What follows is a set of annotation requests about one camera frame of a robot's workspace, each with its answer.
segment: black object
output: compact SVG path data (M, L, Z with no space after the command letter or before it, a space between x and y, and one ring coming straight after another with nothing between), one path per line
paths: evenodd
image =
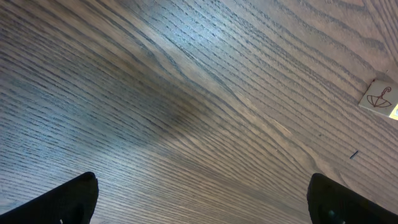
M313 174L307 193L313 224L397 224L398 216L325 177Z
M89 224L98 198L98 181L86 172L61 186L0 215L8 224Z

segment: wooden table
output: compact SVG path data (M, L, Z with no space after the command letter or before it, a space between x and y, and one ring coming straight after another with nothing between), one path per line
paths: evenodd
M0 213L85 171L92 223L310 223L314 172L398 213L398 122L358 107L397 5L1 1Z

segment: wooden block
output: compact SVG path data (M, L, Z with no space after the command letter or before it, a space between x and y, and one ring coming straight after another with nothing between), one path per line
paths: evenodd
M359 106L398 120L398 85L374 80Z

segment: umbrella drawing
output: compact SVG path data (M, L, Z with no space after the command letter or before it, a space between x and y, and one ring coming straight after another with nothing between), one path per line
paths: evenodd
M386 92L390 92L390 91L391 91L391 87L386 87L383 90L383 92L381 93L380 96L368 95L367 99L368 99L369 103L373 105L373 107L384 108L384 107L391 106L390 102L388 102L387 100L383 99L383 95L386 94Z

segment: brown wood grain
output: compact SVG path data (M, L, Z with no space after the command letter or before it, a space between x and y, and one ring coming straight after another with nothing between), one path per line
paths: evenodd
M0 213L86 171L92 223L310 223L314 172L398 213L398 122L357 106L398 82L396 0L3 0L0 18Z

